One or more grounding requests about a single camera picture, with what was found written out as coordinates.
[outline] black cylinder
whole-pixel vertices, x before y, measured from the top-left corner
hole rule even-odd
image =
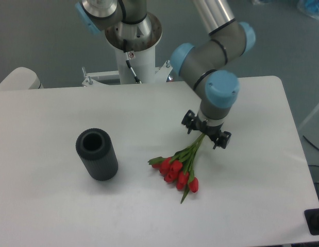
[[[100,181],[108,180],[118,171],[118,162],[110,136],[101,129],[82,132],[76,150],[89,175]]]

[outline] cylinder opening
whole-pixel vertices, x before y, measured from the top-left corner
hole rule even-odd
[[[102,138],[97,133],[89,133],[82,141],[82,145],[87,151],[96,151],[102,144]]]

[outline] tulip bouquet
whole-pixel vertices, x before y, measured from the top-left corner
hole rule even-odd
[[[189,191],[196,193],[198,191],[198,179],[195,177],[194,160],[196,153],[202,144],[205,134],[201,134],[197,140],[185,149],[176,152],[173,156],[163,158],[152,158],[148,161],[155,169],[164,176],[167,183],[176,182],[176,188],[179,191],[184,190],[181,203],[187,197]]]

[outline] red tulip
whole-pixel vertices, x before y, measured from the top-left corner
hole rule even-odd
[[[178,172],[182,169],[183,164],[180,161],[173,161],[170,171]]]
[[[189,183],[189,188],[193,193],[198,191],[198,179],[196,177]]]
[[[183,184],[183,185],[186,185],[187,184],[187,181],[188,181],[188,178],[189,178],[189,173],[186,172],[185,174],[183,173],[183,171],[181,171],[179,173],[179,178],[178,178],[178,181],[179,183]]]
[[[153,168],[158,169],[161,166],[161,163],[151,165]]]
[[[182,183],[180,183],[179,181],[176,183],[176,188],[177,188],[178,190],[183,190],[184,186],[185,186],[185,184],[182,184]]]
[[[172,183],[173,181],[175,181],[179,176],[178,172],[168,172],[168,174],[164,177],[164,180],[167,183]]]
[[[170,167],[171,167],[171,164],[170,164],[169,162],[170,162],[171,158],[172,158],[172,157],[168,157],[167,159],[165,159],[165,160],[161,163],[159,172],[160,172],[162,175],[166,175],[166,174],[169,172]]]

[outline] light blue joint cap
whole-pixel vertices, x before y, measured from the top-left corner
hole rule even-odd
[[[187,55],[194,47],[195,46],[190,43],[184,43],[180,45],[178,48],[176,48],[175,51],[173,52],[171,56],[171,65],[173,67],[173,70],[178,75],[180,75],[184,60],[186,59]]]
[[[254,44],[256,43],[256,33],[253,28],[247,22],[240,22],[240,25],[243,27],[246,35],[246,47],[245,52],[249,51]]]
[[[212,73],[205,84],[207,98],[213,105],[221,109],[232,107],[239,90],[238,78],[226,70]]]
[[[80,3],[76,3],[75,5],[77,12],[79,14],[79,17],[81,18],[82,22],[86,25],[88,28],[88,31],[90,31],[92,34],[99,34],[101,31],[95,26],[95,24],[92,22],[91,19],[89,19],[88,15],[85,13],[84,9],[80,5]]]

